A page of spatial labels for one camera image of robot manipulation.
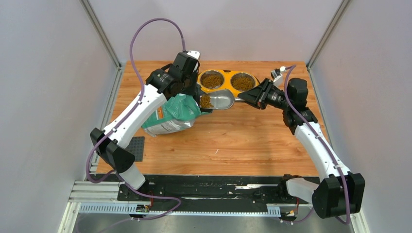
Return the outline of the grey metal scoop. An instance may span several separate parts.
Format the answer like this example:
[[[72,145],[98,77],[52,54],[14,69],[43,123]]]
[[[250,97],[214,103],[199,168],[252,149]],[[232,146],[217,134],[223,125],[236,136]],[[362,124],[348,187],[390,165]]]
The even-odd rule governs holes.
[[[227,110],[235,102],[244,102],[237,98],[230,90],[218,90],[211,93],[201,94],[199,98],[199,107],[208,110]]]

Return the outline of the green pet food bag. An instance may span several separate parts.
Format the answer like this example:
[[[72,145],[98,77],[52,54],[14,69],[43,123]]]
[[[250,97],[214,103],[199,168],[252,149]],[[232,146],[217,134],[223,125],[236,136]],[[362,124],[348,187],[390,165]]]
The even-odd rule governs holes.
[[[192,96],[179,94],[157,108],[141,128],[150,136],[170,134],[191,128],[196,119],[207,115]]]

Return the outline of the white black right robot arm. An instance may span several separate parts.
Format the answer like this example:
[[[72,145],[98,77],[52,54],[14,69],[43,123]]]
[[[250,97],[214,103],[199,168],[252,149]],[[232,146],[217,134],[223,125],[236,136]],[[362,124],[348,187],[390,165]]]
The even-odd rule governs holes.
[[[299,198],[310,203],[318,217],[330,218],[358,213],[365,189],[365,179],[353,173],[338,158],[324,137],[314,113],[307,107],[307,82],[292,78],[284,90],[265,79],[258,86],[238,94],[238,98],[257,108],[272,106],[281,109],[283,121],[304,149],[318,171],[320,184],[299,175],[285,174],[278,188],[278,198],[291,202]]]

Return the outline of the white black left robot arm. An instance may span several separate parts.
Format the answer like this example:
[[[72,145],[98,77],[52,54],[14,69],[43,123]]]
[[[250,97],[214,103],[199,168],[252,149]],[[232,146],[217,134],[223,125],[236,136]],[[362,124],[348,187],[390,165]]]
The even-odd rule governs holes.
[[[199,51],[178,53],[172,64],[150,73],[139,94],[113,122],[90,133],[92,153],[99,155],[130,185],[130,194],[136,200],[146,199],[149,188],[135,165],[135,156],[126,147],[149,116],[167,100],[195,89],[199,60]]]

